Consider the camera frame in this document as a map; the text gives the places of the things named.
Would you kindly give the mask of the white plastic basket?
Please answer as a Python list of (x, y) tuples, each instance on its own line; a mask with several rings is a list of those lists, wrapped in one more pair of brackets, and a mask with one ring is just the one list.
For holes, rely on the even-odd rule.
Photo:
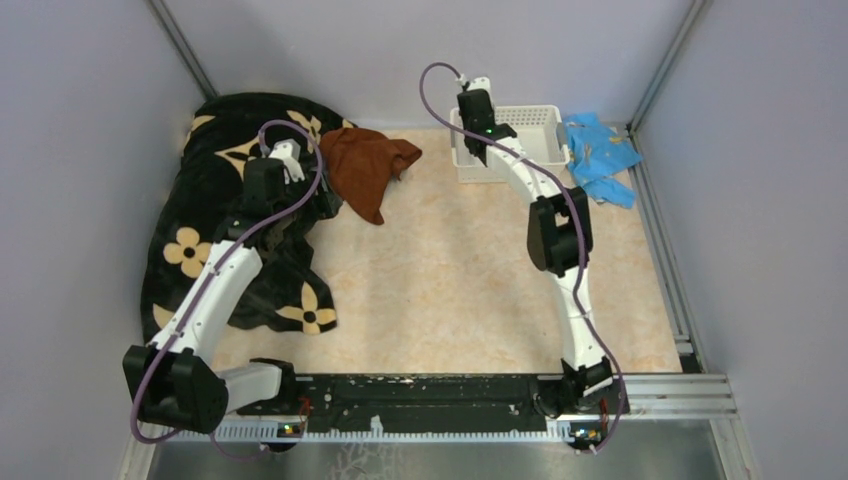
[[(570, 160), (570, 151), (556, 106), (497, 106), (495, 119), (516, 131), (518, 140), (533, 161), (558, 176), (563, 174)], [(451, 148), (460, 184), (504, 182), (467, 150), (461, 134), (451, 132)]]

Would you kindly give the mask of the brown towel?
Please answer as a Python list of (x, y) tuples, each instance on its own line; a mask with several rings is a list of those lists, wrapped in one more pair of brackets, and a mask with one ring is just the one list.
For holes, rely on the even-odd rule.
[(333, 191), (363, 220), (385, 223), (382, 202), (393, 180), (422, 156), (422, 149), (405, 139), (381, 132), (346, 127), (325, 134), (320, 151)]

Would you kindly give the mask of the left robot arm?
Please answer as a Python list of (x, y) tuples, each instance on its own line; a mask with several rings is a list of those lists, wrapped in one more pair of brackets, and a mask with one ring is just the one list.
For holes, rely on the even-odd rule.
[(219, 373), (210, 364), (224, 327), (262, 268), (255, 235), (295, 214), (321, 183), (324, 163), (319, 161), (302, 197), (286, 204), (298, 164), (291, 157), (265, 157), (247, 165), (237, 208), (216, 228), (207, 262), (181, 306), (148, 344), (133, 345), (124, 355), (133, 397), (131, 431), (137, 440), (155, 441), (141, 433), (142, 422), (168, 427), (173, 434), (211, 434), (227, 414), (258, 402), (277, 414), (297, 406), (300, 388), (286, 378), (292, 369), (282, 361), (252, 360)]

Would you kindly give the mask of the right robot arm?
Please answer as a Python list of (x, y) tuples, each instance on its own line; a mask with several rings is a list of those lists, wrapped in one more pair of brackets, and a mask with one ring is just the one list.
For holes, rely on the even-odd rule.
[(588, 290), (593, 240), (587, 195), (565, 187), (527, 154), (517, 132), (497, 122), (488, 91), (469, 88), (457, 103), (468, 152), (527, 204), (528, 255), (558, 296), (563, 376), (558, 385), (540, 387), (539, 408), (546, 415), (588, 412), (612, 385), (614, 369), (595, 328)]

